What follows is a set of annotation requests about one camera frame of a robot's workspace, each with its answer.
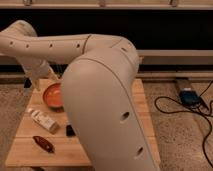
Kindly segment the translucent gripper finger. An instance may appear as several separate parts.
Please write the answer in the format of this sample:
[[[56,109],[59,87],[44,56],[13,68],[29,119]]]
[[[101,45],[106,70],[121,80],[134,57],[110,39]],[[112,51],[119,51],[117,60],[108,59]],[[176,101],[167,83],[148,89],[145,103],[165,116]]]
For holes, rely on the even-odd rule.
[[[40,81],[39,80],[33,80],[32,85],[37,91],[40,91]]]
[[[55,82],[60,82],[61,79],[59,78],[59,76],[53,71],[52,68],[49,68],[49,75],[48,78],[55,81]]]

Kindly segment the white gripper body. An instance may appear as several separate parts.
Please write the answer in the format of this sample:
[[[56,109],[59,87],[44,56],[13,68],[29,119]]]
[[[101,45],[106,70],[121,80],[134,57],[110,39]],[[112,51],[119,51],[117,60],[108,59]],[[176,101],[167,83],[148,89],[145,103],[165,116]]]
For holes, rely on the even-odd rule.
[[[41,78],[47,78],[51,73],[51,67],[46,60],[32,61],[24,65],[25,74],[32,82]]]

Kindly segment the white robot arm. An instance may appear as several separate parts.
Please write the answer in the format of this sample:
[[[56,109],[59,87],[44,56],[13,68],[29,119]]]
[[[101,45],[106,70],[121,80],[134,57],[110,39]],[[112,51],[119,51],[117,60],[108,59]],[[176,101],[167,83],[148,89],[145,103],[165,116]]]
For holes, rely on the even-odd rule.
[[[0,53],[14,57],[33,85],[65,63],[61,96],[68,120],[95,171],[160,171],[133,101],[139,68],[133,43],[121,36],[42,36],[18,20],[0,31]]]

